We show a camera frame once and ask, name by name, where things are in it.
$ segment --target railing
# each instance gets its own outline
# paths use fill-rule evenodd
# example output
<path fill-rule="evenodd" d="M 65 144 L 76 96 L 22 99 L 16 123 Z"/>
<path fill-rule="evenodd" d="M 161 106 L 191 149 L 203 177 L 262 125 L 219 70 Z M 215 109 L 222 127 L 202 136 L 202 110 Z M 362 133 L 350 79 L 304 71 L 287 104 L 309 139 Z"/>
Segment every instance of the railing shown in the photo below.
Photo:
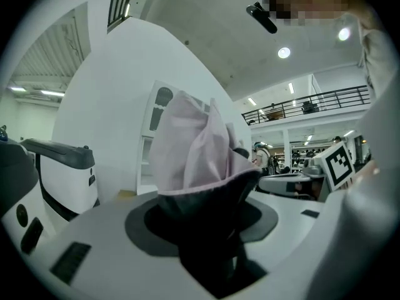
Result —
<path fill-rule="evenodd" d="M 243 113 L 247 124 L 265 123 L 278 119 L 301 116 L 321 111 L 370 104 L 367 86 L 349 87 L 312 96 L 299 97 L 290 101 Z"/>
<path fill-rule="evenodd" d="M 129 0 L 111 0 L 108 12 L 108 31 L 115 28 L 126 18 L 125 12 L 128 4 Z"/>

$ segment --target white sleeve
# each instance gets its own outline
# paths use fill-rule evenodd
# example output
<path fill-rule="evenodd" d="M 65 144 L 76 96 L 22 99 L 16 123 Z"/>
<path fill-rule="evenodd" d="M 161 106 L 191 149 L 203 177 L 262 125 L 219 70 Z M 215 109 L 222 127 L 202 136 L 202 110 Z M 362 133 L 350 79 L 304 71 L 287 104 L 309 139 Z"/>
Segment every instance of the white sleeve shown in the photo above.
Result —
<path fill-rule="evenodd" d="M 366 29 L 359 22 L 362 61 L 367 83 L 373 89 L 371 99 L 379 98 L 399 71 L 399 56 L 389 34 L 378 29 Z"/>

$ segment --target gray cover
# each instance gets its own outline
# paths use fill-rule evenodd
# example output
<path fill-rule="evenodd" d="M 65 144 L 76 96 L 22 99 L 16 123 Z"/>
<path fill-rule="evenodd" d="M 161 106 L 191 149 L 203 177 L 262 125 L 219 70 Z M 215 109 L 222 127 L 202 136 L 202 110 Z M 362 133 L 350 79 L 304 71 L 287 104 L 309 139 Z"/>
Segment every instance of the gray cover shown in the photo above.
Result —
<path fill-rule="evenodd" d="M 93 152 L 84 147 L 72 147 L 66 144 L 26 139 L 21 142 L 28 151 L 48 157 L 74 169 L 89 169 L 94 166 Z"/>
<path fill-rule="evenodd" d="M 152 192 L 149 194 L 153 195 L 154 198 L 133 209 L 128 214 L 125 220 L 126 234 L 136 247 L 150 256 L 178 257 L 178 246 L 176 244 L 155 235 L 146 226 L 146 213 L 156 207 L 158 203 L 156 199 L 157 193 Z M 245 213 L 251 216 L 251 211 L 247 211 L 249 208 L 255 207 L 260 212 L 260 218 L 254 224 L 241 231 L 240 238 L 243 243 L 260 241 L 275 228 L 278 223 L 278 214 L 273 208 L 250 197 L 247 198 L 246 202 Z"/>

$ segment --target white ceiling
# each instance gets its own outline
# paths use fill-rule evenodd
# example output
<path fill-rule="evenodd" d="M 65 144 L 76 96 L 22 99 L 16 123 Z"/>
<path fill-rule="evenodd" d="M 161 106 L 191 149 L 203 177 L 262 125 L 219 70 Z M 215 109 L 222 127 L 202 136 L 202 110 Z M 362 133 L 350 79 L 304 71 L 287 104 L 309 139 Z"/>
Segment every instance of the white ceiling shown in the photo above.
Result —
<path fill-rule="evenodd" d="M 65 92 L 78 67 L 90 52 L 87 6 L 70 11 L 44 31 L 14 71 L 9 86 L 18 101 L 57 106 L 60 97 L 40 90 Z"/>
<path fill-rule="evenodd" d="M 277 34 L 269 34 L 246 13 L 256 1 L 153 0 L 146 20 L 189 43 L 234 101 L 292 78 L 359 61 L 353 18 L 306 27 L 279 22 Z M 337 34 L 344 26 L 354 34 L 339 42 Z M 283 46 L 291 49 L 287 59 L 277 56 Z"/>
<path fill-rule="evenodd" d="M 291 94 L 289 90 L 289 83 L 293 84 L 294 93 Z M 257 110 L 266 106 L 270 106 L 272 103 L 282 103 L 295 98 L 301 98 L 308 96 L 309 94 L 309 76 L 295 78 L 275 86 L 266 88 L 254 94 L 249 94 L 247 97 L 235 101 L 235 106 L 240 110 L 241 113 L 247 113 L 249 111 Z M 253 106 L 248 98 L 254 100 L 257 104 Z"/>
<path fill-rule="evenodd" d="M 317 143 L 331 143 L 332 139 L 336 136 L 343 137 L 350 130 L 356 129 L 356 120 L 342 121 L 329 124 L 320 124 L 313 127 L 303 127 L 289 130 L 289 141 L 291 143 L 304 143 L 307 141 L 309 135 L 313 135 L 309 145 L 313 142 Z M 266 132 L 265 134 L 258 134 L 252 136 L 252 142 L 263 141 L 273 146 L 283 145 L 283 134 L 281 131 Z"/>

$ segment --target recessed light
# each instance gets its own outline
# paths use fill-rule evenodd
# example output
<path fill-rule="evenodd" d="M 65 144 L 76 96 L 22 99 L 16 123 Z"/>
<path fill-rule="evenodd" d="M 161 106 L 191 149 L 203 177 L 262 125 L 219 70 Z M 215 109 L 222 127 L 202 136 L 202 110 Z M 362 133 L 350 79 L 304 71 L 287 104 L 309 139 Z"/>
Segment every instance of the recessed light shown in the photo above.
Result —
<path fill-rule="evenodd" d="M 289 89 L 290 89 L 290 93 L 293 94 L 294 93 L 294 89 L 293 89 L 293 83 L 289 83 Z"/>
<path fill-rule="evenodd" d="M 25 88 L 23 87 L 10 87 L 10 89 L 13 91 L 22 91 L 22 92 L 26 91 Z"/>
<path fill-rule="evenodd" d="M 254 100 L 253 99 L 251 99 L 251 98 L 249 98 L 249 99 L 247 99 L 248 101 L 250 101 L 251 102 L 251 104 L 253 105 L 253 106 L 257 106 L 257 104 L 254 102 Z"/>
<path fill-rule="evenodd" d="M 128 16 L 129 8 L 131 7 L 131 4 L 127 4 L 126 6 L 126 11 L 125 11 L 125 18 Z"/>
<path fill-rule="evenodd" d="M 340 32 L 337 36 L 339 37 L 340 41 L 347 40 L 347 39 L 349 39 L 349 36 L 350 36 L 350 30 L 345 27 L 340 30 Z"/>
<path fill-rule="evenodd" d="M 288 47 L 283 47 L 277 52 L 277 55 L 280 58 L 285 59 L 290 56 L 290 49 Z"/>
<path fill-rule="evenodd" d="M 344 137 L 347 137 L 349 134 L 351 134 L 351 133 L 353 133 L 353 132 L 354 132 L 354 130 L 349 131 L 348 133 L 346 133 L 346 134 L 344 135 Z"/>
<path fill-rule="evenodd" d="M 48 96 L 56 96 L 56 97 L 63 97 L 64 93 L 62 92 L 54 92 L 54 91 L 47 91 L 47 90 L 41 90 L 43 94 L 47 94 Z"/>

